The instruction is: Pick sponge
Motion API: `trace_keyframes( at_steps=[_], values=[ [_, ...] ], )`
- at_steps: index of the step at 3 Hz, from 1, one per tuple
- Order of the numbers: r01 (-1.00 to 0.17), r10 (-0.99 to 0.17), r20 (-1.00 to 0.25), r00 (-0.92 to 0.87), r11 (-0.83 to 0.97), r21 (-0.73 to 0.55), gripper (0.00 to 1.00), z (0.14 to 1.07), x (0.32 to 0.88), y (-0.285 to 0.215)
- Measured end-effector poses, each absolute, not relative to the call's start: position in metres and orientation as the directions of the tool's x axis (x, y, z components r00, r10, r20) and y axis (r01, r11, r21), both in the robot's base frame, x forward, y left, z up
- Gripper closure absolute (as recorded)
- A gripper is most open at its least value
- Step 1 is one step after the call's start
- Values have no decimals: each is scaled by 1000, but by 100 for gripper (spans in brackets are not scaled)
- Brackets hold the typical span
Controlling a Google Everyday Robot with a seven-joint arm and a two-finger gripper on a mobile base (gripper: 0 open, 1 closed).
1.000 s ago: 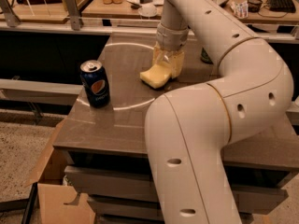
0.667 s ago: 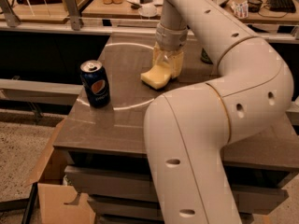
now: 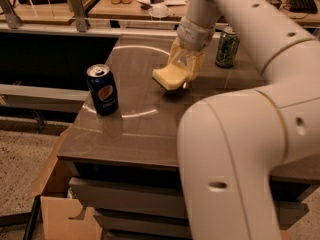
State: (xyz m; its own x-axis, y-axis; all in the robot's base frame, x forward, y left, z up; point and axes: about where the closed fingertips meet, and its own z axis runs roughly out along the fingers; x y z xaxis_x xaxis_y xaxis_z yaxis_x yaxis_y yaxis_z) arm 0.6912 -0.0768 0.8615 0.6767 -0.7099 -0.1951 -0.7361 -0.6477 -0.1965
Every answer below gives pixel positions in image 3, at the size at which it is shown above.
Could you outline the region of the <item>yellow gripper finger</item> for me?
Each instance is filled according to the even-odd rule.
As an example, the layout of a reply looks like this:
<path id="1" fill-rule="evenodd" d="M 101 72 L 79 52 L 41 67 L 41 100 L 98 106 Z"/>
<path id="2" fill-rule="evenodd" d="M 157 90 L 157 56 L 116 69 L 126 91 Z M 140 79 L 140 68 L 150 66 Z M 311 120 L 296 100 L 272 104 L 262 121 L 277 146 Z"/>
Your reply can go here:
<path id="1" fill-rule="evenodd" d="M 186 64 L 183 68 L 182 87 L 186 88 L 189 83 L 198 77 L 205 60 L 205 54 L 203 52 L 186 52 L 184 58 Z"/>
<path id="2" fill-rule="evenodd" d="M 180 44 L 178 38 L 174 40 L 171 45 L 170 55 L 168 58 L 167 69 L 168 70 L 185 70 L 186 66 L 180 61 L 182 56 L 186 53 L 186 49 Z"/>

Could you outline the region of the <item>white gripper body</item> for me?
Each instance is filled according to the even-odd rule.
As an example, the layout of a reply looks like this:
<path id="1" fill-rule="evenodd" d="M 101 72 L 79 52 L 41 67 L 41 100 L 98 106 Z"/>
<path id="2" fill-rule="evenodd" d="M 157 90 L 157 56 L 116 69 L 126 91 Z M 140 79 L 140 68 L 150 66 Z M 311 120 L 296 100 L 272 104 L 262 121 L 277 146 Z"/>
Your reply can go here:
<path id="1" fill-rule="evenodd" d="M 201 51 L 211 43 L 214 32 L 215 23 L 201 26 L 184 16 L 179 23 L 177 37 L 182 48 L 189 51 Z"/>

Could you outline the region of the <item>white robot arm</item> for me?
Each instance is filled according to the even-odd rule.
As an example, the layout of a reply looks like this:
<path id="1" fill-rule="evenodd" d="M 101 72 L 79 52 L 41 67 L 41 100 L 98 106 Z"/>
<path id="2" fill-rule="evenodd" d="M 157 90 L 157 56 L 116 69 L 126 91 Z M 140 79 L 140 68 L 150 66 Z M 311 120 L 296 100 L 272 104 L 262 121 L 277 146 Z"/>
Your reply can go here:
<path id="1" fill-rule="evenodd" d="M 178 36 L 224 16 L 265 85 L 187 109 L 177 154 L 193 240 L 281 240 L 271 170 L 319 151 L 319 42 L 265 0 L 191 0 Z"/>

